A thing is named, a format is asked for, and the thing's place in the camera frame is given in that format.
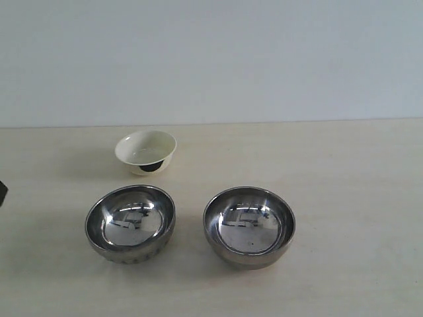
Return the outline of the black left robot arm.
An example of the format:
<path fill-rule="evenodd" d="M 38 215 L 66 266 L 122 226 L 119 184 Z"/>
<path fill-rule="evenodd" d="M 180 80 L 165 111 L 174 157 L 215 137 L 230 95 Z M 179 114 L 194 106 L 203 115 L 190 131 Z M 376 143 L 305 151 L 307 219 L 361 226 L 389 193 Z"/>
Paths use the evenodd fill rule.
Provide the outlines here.
<path fill-rule="evenodd" d="M 8 187 L 2 181 L 0 181 L 0 207 L 3 205 L 8 191 Z"/>

